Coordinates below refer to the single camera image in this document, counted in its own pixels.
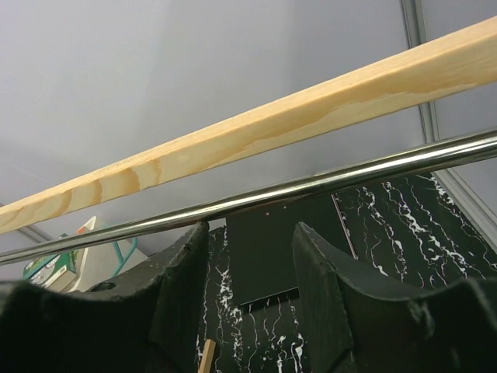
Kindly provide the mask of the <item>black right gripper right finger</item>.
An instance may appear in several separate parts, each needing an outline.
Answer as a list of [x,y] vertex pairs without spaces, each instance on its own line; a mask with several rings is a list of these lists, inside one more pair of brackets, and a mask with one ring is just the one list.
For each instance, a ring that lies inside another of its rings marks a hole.
[[353,259],[304,223],[294,266],[315,372],[494,372],[496,282],[415,288]]

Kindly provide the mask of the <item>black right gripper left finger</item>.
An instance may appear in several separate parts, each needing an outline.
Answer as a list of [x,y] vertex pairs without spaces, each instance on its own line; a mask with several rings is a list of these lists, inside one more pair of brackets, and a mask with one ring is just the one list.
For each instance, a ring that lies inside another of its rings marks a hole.
[[3,372],[195,372],[209,226],[90,291],[1,284]]

